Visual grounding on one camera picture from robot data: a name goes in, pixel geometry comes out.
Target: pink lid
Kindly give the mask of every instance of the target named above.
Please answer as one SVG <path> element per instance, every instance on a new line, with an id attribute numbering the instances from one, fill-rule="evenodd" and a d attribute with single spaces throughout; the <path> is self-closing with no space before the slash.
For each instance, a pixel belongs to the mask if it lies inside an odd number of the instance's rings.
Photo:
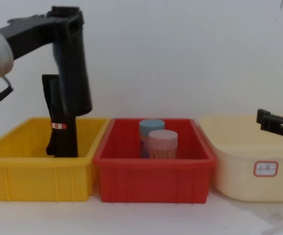
<path id="1" fill-rule="evenodd" d="M 155 130 L 149 133 L 150 149 L 169 150 L 178 146 L 178 134 L 170 130 Z"/>

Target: blue lid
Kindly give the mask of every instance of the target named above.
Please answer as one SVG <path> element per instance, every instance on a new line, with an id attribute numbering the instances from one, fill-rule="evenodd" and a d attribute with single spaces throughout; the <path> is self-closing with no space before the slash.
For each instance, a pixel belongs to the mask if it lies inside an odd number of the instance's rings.
<path id="1" fill-rule="evenodd" d="M 159 119 L 147 119 L 139 122 L 139 134 L 148 136 L 151 131 L 164 130 L 165 122 Z"/>

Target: beige plastic bin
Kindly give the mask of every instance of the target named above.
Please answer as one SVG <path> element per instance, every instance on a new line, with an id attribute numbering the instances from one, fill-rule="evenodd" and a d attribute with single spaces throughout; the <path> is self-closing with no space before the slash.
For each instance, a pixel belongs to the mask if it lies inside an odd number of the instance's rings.
<path id="1" fill-rule="evenodd" d="M 256 116 L 199 120 L 218 157 L 215 187 L 242 201 L 283 202 L 283 137 L 260 130 Z"/>

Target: label sticker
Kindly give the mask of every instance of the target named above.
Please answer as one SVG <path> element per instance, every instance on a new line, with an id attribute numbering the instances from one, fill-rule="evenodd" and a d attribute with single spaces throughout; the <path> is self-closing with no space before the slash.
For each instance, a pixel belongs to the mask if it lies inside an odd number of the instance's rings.
<path id="1" fill-rule="evenodd" d="M 66 124 L 62 124 L 62 123 L 52 123 L 52 128 L 53 129 L 66 129 L 67 125 Z"/>
<path id="2" fill-rule="evenodd" d="M 259 161 L 254 165 L 254 175 L 256 177 L 274 177 L 277 175 L 278 162 Z"/>

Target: blue-lidded container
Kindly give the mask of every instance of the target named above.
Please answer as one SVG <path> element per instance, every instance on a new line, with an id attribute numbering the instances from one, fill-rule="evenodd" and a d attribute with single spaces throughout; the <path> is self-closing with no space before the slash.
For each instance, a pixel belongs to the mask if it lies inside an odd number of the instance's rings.
<path id="1" fill-rule="evenodd" d="M 142 158 L 149 158 L 149 133 L 164 129 L 165 122 L 159 119 L 146 119 L 139 122 L 140 154 Z"/>

